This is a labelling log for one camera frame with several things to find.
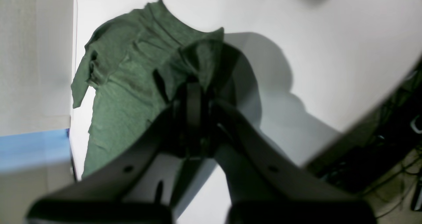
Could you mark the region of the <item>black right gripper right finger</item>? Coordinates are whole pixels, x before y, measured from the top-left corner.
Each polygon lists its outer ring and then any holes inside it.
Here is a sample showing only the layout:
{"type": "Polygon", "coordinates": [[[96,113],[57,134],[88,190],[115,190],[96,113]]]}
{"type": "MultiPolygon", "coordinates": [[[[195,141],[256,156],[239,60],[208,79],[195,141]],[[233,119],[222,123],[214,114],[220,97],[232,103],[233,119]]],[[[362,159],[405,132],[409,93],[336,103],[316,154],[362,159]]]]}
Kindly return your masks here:
{"type": "Polygon", "coordinates": [[[203,155],[223,169],[226,224],[375,224],[368,203],[288,161],[230,103],[202,93],[203,155]]]}

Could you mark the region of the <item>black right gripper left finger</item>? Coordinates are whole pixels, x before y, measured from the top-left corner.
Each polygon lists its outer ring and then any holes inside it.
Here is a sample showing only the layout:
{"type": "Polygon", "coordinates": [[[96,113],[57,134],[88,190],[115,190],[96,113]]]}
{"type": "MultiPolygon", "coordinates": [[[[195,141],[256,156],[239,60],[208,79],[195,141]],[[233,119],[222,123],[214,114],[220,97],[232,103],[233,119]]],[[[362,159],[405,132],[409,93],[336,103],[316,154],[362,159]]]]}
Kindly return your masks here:
{"type": "Polygon", "coordinates": [[[28,224],[174,224],[171,198],[185,161],[201,156],[201,86],[175,99],[119,157],[76,184],[40,198],[28,224]]]}

